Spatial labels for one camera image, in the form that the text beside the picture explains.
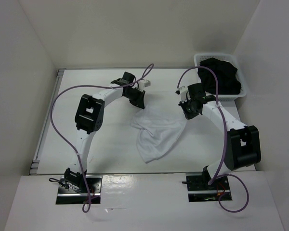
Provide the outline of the white skirt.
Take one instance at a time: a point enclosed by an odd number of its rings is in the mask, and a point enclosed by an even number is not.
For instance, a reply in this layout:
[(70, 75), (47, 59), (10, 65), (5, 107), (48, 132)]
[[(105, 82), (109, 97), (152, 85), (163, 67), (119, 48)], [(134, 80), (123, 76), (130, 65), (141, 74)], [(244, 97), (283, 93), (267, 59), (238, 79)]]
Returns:
[(183, 133), (187, 120), (182, 115), (163, 111), (148, 104), (131, 119), (131, 127), (138, 129), (136, 147), (148, 164), (163, 158)]

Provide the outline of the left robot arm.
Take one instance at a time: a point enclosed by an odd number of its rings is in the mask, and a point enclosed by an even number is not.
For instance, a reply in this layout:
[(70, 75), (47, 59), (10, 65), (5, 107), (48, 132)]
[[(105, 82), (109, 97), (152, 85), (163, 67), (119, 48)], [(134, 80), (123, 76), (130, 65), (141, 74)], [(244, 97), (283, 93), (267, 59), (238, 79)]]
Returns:
[(125, 97), (129, 102), (144, 109), (145, 88), (151, 85), (149, 80), (142, 79), (133, 86), (135, 76), (125, 72), (122, 78), (111, 82), (110, 86), (94, 95), (82, 95), (75, 122), (77, 128), (76, 157), (65, 170), (64, 180), (67, 187), (75, 192), (86, 190), (84, 176), (87, 171), (87, 159), (91, 142), (96, 132), (101, 128), (105, 108), (113, 101)]

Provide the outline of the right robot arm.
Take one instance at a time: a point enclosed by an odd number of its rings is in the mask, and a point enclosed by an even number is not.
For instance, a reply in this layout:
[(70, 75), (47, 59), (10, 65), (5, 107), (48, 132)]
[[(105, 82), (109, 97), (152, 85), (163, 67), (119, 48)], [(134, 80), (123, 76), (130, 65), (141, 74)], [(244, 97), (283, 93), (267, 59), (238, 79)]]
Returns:
[(258, 129), (255, 126), (247, 126), (232, 116), (214, 95), (204, 92), (202, 84), (182, 86), (177, 89), (176, 94), (181, 97), (179, 106), (187, 120), (198, 115), (205, 116), (224, 137), (221, 159), (203, 168), (203, 187), (212, 189), (218, 184), (218, 178), (261, 161)]

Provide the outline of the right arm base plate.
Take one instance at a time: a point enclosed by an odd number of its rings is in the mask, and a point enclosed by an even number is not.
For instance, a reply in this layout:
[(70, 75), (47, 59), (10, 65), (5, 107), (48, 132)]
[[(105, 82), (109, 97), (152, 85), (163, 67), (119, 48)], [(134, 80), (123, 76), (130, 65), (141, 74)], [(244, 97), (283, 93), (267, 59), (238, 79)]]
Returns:
[(217, 179), (212, 185), (204, 180), (201, 174), (186, 174), (182, 184), (187, 186), (189, 202), (232, 201), (227, 177)]

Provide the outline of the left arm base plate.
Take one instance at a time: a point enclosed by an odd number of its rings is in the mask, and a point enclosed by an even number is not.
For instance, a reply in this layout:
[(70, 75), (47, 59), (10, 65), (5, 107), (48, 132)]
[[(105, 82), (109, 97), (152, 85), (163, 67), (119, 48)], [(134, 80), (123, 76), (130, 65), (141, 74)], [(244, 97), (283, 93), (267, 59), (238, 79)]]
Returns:
[[(86, 180), (89, 186), (92, 204), (100, 204), (102, 176), (87, 175)], [(82, 189), (75, 191), (71, 186), (66, 184), (63, 176), (60, 177), (56, 197), (57, 205), (81, 205), (88, 199), (88, 193), (85, 185)]]

